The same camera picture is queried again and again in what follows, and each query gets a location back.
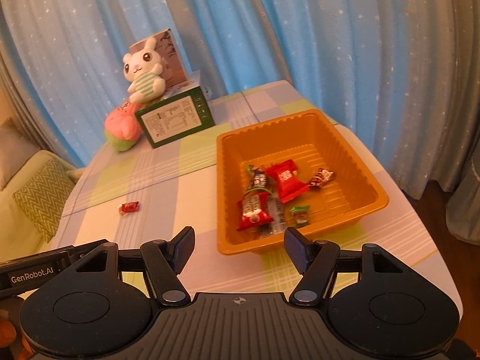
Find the zigzag pattern cushion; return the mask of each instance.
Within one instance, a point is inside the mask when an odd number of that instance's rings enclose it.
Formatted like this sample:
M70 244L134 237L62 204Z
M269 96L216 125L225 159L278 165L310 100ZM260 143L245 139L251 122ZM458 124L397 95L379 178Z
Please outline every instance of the zigzag pattern cushion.
M57 233L63 207L74 186L60 162L52 158L12 195L45 242Z

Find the table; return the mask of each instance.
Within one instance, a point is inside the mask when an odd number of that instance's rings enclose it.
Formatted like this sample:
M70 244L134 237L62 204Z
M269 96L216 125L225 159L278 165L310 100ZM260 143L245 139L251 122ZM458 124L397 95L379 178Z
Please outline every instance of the table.
M196 247L180 280L195 292L281 291L287 297L300 279L284 250L225 256L217 250L215 138L222 132L313 106L286 81L225 96L210 102L216 126L155 150L146 139L116 153L105 145L85 170L69 197L50 248L97 239L138 248L152 239L171 239L184 226L196 233ZM389 205L348 229L323 238L342 249L360 250L377 243L462 303L452 277L433 240L402 191L381 164L347 128L331 120L360 155L387 192ZM139 200L141 209L118 215L118 205ZM145 291L141 275L124 280ZM356 281L339 274L335 290Z

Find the nutrition label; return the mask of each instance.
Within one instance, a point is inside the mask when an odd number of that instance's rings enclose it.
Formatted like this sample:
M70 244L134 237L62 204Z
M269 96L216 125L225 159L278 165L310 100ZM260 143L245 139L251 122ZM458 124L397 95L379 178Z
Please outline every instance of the nutrition label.
M142 120L155 143L202 124L190 96L147 112Z

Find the red candy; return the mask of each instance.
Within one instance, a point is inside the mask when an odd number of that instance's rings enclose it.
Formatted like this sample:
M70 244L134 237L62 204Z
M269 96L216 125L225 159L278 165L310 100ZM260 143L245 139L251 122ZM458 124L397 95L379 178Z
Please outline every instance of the red candy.
M140 202L129 202L129 203L124 203L118 206L118 213L120 215L125 215L128 212L135 212L138 211L138 206Z
M265 170L267 175L277 182L278 197L283 204L309 189L308 185L302 183L293 174L296 170L298 170L298 167L293 160L273 164Z
M323 187L326 183L332 180L335 177L335 173L330 172L327 169L318 168L318 172L315 176L313 176L308 185L311 187Z
M242 210L240 226L238 230L245 230L249 227L266 225L273 222L273 218L266 211L268 192L253 193L243 197L238 202Z

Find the bunny face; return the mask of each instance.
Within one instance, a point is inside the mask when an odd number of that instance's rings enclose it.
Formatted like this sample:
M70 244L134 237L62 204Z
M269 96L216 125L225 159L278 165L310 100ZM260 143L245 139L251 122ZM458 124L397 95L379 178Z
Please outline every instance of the bunny face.
M141 74L148 73L153 67L161 63L161 56L155 51L157 41L155 38L148 38L142 50L132 54L125 54L123 57L123 75L131 83Z

